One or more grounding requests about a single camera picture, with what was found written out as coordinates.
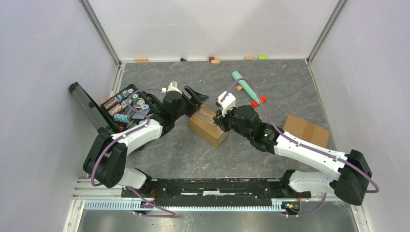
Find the brown cardboard express box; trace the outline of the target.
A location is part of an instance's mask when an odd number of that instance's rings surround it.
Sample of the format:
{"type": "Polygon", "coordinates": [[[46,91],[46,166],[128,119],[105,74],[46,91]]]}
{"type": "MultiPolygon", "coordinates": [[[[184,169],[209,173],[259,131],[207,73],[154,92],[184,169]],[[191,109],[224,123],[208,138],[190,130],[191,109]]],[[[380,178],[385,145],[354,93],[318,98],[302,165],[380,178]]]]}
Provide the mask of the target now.
{"type": "Polygon", "coordinates": [[[208,144],[219,147],[228,137],[228,132],[224,132],[215,124],[214,111],[202,105],[191,117],[187,117],[188,127],[191,131],[199,135],[208,144]]]}

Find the red box cutter knife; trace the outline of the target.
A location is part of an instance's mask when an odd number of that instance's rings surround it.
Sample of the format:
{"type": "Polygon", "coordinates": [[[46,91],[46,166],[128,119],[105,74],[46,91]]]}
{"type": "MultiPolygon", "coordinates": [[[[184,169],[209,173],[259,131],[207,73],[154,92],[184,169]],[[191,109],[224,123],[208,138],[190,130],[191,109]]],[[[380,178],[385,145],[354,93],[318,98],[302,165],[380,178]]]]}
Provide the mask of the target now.
{"type": "Polygon", "coordinates": [[[212,117],[213,123],[217,126],[220,126],[220,121],[217,117],[212,117]]]}

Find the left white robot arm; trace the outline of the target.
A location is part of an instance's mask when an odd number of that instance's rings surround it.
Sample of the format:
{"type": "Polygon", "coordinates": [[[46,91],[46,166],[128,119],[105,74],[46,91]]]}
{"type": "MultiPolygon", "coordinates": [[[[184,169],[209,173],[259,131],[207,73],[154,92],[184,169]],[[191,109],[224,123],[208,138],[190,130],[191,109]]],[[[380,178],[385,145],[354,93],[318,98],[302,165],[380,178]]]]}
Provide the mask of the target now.
{"type": "Polygon", "coordinates": [[[208,95],[189,86],[179,90],[173,82],[168,87],[159,88],[159,91],[164,94],[164,98],[153,105],[152,115],[144,114],[144,120],[123,132],[98,134],[83,164],[83,170],[90,175],[92,186],[133,187],[140,197],[151,193],[152,184],[147,181],[148,175],[137,168],[128,168],[127,156],[165,136],[180,117],[191,117],[209,99],[208,95]]]}

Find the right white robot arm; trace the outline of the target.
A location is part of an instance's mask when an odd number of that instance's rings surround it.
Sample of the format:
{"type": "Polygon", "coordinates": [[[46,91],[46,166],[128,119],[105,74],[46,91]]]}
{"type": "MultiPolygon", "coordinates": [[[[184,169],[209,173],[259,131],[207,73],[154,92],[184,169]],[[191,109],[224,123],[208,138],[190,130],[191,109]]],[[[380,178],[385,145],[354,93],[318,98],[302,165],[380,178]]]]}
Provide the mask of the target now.
{"type": "Polygon", "coordinates": [[[279,191],[285,197],[315,191],[332,193],[351,205],[360,206],[372,177],[371,169],[362,152],[350,153],[323,148],[301,140],[283,129],[262,122],[258,113],[249,105],[218,110],[214,122],[223,131],[234,131],[249,140],[261,152],[284,156],[304,163],[316,173],[286,171],[279,191]]]}

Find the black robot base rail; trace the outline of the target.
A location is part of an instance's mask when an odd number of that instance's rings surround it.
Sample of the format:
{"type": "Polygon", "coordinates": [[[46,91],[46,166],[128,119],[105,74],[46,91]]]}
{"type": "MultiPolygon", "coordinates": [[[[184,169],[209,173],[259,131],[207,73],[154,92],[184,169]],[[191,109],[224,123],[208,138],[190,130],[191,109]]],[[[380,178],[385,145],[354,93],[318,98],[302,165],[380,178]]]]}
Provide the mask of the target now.
{"type": "Polygon", "coordinates": [[[272,199],[311,198],[278,178],[158,178],[147,181],[138,193],[153,197],[158,206],[270,206],[272,199]]]}

